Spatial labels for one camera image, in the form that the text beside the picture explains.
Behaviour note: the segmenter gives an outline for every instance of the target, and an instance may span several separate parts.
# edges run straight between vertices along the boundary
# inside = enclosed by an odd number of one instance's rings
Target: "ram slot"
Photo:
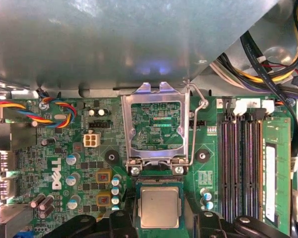
[[[241,124],[223,121],[221,124],[222,211],[224,218],[233,222],[241,215]]]
[[[230,187],[229,187],[229,178],[230,178],[230,152],[229,152],[229,124],[223,122],[221,124],[221,152],[222,152],[222,211],[223,216],[226,220],[230,219],[231,212],[231,201],[230,201]]]
[[[262,122],[255,123],[255,214],[256,219],[260,219],[262,214],[260,207],[263,201],[263,126]]]
[[[231,124],[231,200],[233,201],[233,220],[242,215],[242,190],[241,190],[241,122],[234,121]]]
[[[260,122],[247,121],[243,128],[243,215],[258,219],[261,204],[262,127]]]

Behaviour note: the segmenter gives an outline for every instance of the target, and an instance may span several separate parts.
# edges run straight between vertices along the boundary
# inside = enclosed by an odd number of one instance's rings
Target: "screw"
[[[212,214],[212,212],[205,212],[204,213],[204,216],[206,216],[206,217],[212,217],[213,214]]]
[[[181,166],[175,167],[174,171],[179,175],[182,175],[184,173],[184,169]]]
[[[138,167],[133,167],[131,169],[131,175],[136,176],[140,173],[140,169]]]
[[[205,159],[205,157],[206,157],[206,155],[205,155],[204,153],[201,153],[201,154],[200,154],[200,159],[201,159],[201,160]]]
[[[250,223],[250,220],[247,217],[241,217],[239,220],[243,223]]]
[[[39,103],[39,109],[41,109],[42,111],[46,111],[49,107],[50,106],[47,103],[43,103],[43,102]]]

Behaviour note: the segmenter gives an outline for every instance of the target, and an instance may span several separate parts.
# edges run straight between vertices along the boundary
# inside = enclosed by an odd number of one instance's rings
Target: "cable bundle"
[[[31,118],[32,120],[38,122],[39,124],[47,126],[47,127],[51,127],[51,128],[66,127],[71,122],[74,121],[74,119],[77,115],[77,112],[76,112],[74,107],[72,107],[70,104],[62,102],[58,99],[54,99],[54,98],[51,98],[51,97],[45,97],[45,98],[42,99],[42,102],[44,102],[46,104],[54,103],[56,105],[59,105],[63,108],[66,108],[66,110],[69,111],[70,114],[68,114],[66,120],[64,120],[62,122],[53,122],[52,120],[45,119],[45,118],[41,117],[40,115],[26,109],[23,105],[18,104],[18,103],[10,102],[10,101],[7,101],[7,100],[0,100],[0,107],[15,110],[20,114],[26,115],[28,118]]]

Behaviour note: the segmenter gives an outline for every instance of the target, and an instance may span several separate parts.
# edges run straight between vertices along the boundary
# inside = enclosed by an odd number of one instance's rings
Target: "motherboard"
[[[188,238],[186,196],[227,221],[250,215],[288,234],[292,123],[286,108],[269,96],[205,100],[207,106],[197,112],[201,98],[189,98],[184,118],[188,136],[179,130],[184,123],[181,102],[131,104],[127,119],[134,131],[128,152],[121,97],[62,99],[77,111],[72,123],[64,128],[32,124],[31,142],[12,152],[1,149],[1,161],[7,161],[1,183],[9,184],[1,202],[30,204],[33,213],[16,237],[40,238],[81,214],[99,221],[132,199],[137,201],[133,222],[139,237]],[[40,107],[40,99],[14,101],[46,119],[66,118],[57,105]],[[268,101],[274,106],[269,115],[263,107]],[[245,111],[232,114],[240,102]],[[177,158],[174,166],[173,160],[130,156],[175,151],[186,140],[187,158]]]

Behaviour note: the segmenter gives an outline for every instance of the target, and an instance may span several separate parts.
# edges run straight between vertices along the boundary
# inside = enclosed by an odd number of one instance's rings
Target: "capacitor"
[[[100,117],[107,116],[107,115],[109,115],[109,110],[106,109],[106,108],[99,109],[99,110],[98,110],[98,115],[99,115]]]
[[[206,188],[201,188],[200,190],[200,195],[206,200],[210,201],[212,199],[212,194],[206,189]]]
[[[44,139],[41,141],[42,146],[49,146],[49,145],[54,145],[54,144],[55,144],[54,138]]]
[[[47,218],[54,211],[54,209],[55,208],[53,205],[49,206],[45,211],[42,211],[39,213],[39,218],[41,219]]]
[[[111,203],[114,204],[114,205],[118,205],[120,203],[120,196],[113,196],[111,198]]]
[[[96,115],[96,111],[95,111],[94,109],[89,109],[89,110],[88,110],[88,114],[89,114],[91,117],[93,117],[93,116]]]
[[[120,175],[114,175],[113,179],[111,180],[111,184],[113,186],[118,186],[120,184],[120,180],[121,180],[121,176]]]
[[[52,195],[48,195],[39,205],[39,209],[41,211],[46,210],[52,203],[54,202],[54,197]]]
[[[32,208],[36,208],[43,200],[45,199],[45,195],[40,193],[39,195],[36,196],[31,202],[30,206]]]
[[[206,210],[211,210],[214,207],[214,203],[210,201],[206,201],[203,198],[201,198],[200,203],[204,206]]]
[[[70,200],[68,201],[68,208],[71,210],[76,209],[76,207],[80,204],[80,196],[73,195]]]
[[[120,210],[120,207],[118,205],[114,205],[114,206],[112,206],[111,210],[117,211],[117,210]]]
[[[118,186],[114,186],[111,189],[111,194],[113,194],[114,196],[118,195],[120,190],[121,190],[121,185],[120,184]]]
[[[66,184],[68,186],[74,186],[78,183],[80,179],[79,173],[72,173],[70,176],[66,178]]]
[[[79,159],[80,159],[80,155],[78,153],[72,153],[70,155],[67,155],[66,163],[68,165],[74,165]]]

